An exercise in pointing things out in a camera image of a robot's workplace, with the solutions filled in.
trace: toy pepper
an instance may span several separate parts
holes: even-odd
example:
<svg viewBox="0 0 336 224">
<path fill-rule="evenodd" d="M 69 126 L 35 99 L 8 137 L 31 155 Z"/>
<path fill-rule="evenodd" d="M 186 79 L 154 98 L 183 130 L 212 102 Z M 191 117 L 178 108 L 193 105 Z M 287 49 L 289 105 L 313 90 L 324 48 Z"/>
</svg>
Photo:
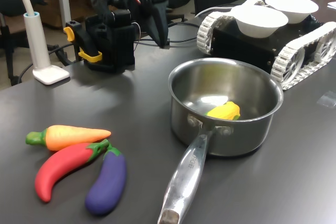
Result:
<svg viewBox="0 0 336 224">
<path fill-rule="evenodd" d="M 44 202 L 51 199 L 54 184 L 69 172 L 96 158 L 109 146 L 107 139 L 100 143 L 80 143 L 68 146 L 52 155 L 40 168 L 35 178 L 35 190 Z"/>
</svg>

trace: purple toy eggplant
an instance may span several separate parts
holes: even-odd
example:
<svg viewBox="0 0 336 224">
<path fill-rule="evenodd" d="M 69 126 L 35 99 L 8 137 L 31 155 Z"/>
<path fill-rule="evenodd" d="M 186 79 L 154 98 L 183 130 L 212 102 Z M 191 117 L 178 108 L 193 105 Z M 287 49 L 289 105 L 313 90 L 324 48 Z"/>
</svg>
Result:
<svg viewBox="0 0 336 224">
<path fill-rule="evenodd" d="M 118 204 L 126 184 L 124 156 L 109 145 L 98 179 L 85 198 L 85 206 L 93 215 L 105 215 Z"/>
</svg>

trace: toy carrot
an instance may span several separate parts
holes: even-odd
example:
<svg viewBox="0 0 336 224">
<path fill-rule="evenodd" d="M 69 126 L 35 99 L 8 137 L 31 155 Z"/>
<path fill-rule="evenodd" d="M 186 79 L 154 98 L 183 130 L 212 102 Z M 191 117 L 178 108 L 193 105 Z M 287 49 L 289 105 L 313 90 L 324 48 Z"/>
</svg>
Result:
<svg viewBox="0 0 336 224">
<path fill-rule="evenodd" d="M 26 144 L 40 144 L 51 151 L 59 151 L 73 144 L 93 143 L 110 135 L 111 132 L 106 130 L 53 125 L 42 132 L 30 132 L 26 136 Z"/>
</svg>

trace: plastic toy vegetable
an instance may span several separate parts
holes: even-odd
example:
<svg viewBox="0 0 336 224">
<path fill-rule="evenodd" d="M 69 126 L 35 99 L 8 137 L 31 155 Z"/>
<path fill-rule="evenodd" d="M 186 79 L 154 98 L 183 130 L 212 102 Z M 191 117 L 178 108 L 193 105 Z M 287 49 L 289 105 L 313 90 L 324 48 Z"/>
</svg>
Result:
<svg viewBox="0 0 336 224">
<path fill-rule="evenodd" d="M 30 132 L 26 136 L 26 144 L 41 144 L 51 151 L 59 151 L 74 144 L 93 143 L 110 135 L 111 132 L 106 130 L 53 125 L 42 132 Z"/>
<path fill-rule="evenodd" d="M 109 146 L 107 139 L 100 143 L 80 143 L 68 146 L 51 156 L 35 178 L 35 191 L 44 202 L 51 199 L 54 184 L 70 171 L 90 162 Z"/>
<path fill-rule="evenodd" d="M 217 106 L 210 110 L 206 115 L 213 118 L 219 118 L 224 120 L 238 120 L 240 117 L 240 108 L 234 102 L 227 102 L 224 105 Z"/>
<path fill-rule="evenodd" d="M 98 179 L 85 198 L 85 206 L 94 215 L 105 215 L 118 204 L 126 183 L 124 156 L 111 145 L 104 156 Z"/>
</svg>

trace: stainless steel saucepan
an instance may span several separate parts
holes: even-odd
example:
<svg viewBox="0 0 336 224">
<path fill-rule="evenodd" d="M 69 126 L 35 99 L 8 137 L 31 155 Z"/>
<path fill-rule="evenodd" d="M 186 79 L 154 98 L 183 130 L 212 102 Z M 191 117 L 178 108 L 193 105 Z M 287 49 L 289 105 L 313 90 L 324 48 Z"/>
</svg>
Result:
<svg viewBox="0 0 336 224">
<path fill-rule="evenodd" d="M 181 224 L 193 200 L 207 153 L 239 156 L 256 150 L 266 138 L 273 114 L 284 95 L 263 70 L 235 60 L 205 58 L 188 61 L 169 76 L 171 127 L 188 144 L 167 191 L 158 224 Z M 233 101 L 237 121 L 205 115 Z"/>
</svg>

